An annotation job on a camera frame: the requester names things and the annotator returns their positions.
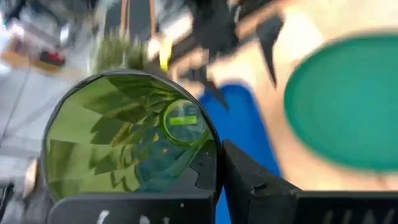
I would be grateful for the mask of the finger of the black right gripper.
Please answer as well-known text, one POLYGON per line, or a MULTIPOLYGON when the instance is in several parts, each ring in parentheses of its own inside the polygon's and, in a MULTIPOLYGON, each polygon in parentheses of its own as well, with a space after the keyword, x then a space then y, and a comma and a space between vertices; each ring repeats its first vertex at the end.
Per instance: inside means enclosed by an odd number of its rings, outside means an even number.
POLYGON ((273 47, 283 26, 284 18, 282 16, 271 16, 256 27, 256 34, 260 41, 262 54, 269 71, 269 78, 274 88, 277 88, 277 78, 273 61, 273 47))
POLYGON ((223 105, 225 110, 229 110, 229 106, 222 92, 217 88, 214 81, 208 79, 206 66, 190 68, 182 75, 182 78, 185 78, 192 82, 201 83, 207 90, 213 93, 214 97, 223 105))

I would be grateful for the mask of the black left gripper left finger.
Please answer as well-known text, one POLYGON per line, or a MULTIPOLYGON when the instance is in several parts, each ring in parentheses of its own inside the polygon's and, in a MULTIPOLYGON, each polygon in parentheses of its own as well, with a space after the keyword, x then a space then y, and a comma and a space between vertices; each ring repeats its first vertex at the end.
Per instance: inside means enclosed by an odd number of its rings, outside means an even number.
POLYGON ((218 142, 208 140, 165 192, 85 194, 51 209, 47 224, 215 224, 218 142))

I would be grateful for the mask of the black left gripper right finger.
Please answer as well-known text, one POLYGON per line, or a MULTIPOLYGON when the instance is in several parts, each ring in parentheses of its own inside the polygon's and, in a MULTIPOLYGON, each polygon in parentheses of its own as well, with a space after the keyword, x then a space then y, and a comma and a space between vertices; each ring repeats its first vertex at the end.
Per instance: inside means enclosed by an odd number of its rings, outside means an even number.
POLYGON ((398 192, 309 191, 271 174, 223 141, 232 224, 398 224, 398 192))

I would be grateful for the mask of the green faceted plastic cup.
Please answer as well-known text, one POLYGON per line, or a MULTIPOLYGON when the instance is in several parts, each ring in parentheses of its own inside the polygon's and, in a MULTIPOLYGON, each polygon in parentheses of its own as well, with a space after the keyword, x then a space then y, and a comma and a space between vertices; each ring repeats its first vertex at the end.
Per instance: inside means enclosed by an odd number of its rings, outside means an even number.
POLYGON ((53 201, 87 192, 165 192, 221 143, 199 102, 141 70, 90 76, 61 98, 46 125, 40 165, 53 201))

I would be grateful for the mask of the green plate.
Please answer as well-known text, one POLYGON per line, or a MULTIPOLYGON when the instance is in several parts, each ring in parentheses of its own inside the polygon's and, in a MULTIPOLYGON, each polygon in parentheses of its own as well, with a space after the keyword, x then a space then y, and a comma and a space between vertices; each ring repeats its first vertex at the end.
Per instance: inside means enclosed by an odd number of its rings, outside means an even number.
POLYGON ((324 45, 290 76, 284 110, 317 154, 355 169, 398 171, 398 33, 324 45))

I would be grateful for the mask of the blue tray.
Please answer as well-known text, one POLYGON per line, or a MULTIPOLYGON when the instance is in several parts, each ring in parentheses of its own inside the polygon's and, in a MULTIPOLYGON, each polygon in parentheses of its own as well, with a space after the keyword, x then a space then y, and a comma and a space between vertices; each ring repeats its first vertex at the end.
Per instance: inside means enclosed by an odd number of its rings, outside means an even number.
POLYGON ((243 83, 231 83, 221 86, 220 91, 228 103, 228 111, 208 90, 198 99, 208 112, 219 138, 230 140, 272 174, 280 176, 279 165, 251 89, 243 83))

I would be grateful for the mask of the green bushy plant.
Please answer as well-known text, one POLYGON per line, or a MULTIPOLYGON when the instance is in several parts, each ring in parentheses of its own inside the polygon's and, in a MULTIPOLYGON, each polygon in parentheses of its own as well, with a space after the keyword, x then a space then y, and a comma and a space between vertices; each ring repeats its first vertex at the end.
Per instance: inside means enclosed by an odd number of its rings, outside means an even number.
POLYGON ((147 46, 141 39, 115 32, 104 35, 97 43, 92 59, 92 73, 124 68, 143 70, 149 61, 147 46))

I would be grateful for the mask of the red bin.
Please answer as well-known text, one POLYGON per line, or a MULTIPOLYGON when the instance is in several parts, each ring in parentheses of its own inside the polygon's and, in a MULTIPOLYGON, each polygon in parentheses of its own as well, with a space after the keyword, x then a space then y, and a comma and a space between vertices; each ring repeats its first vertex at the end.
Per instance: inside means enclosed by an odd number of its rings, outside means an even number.
POLYGON ((65 64, 65 57, 58 52, 41 51, 39 60, 44 63, 61 67, 65 64))

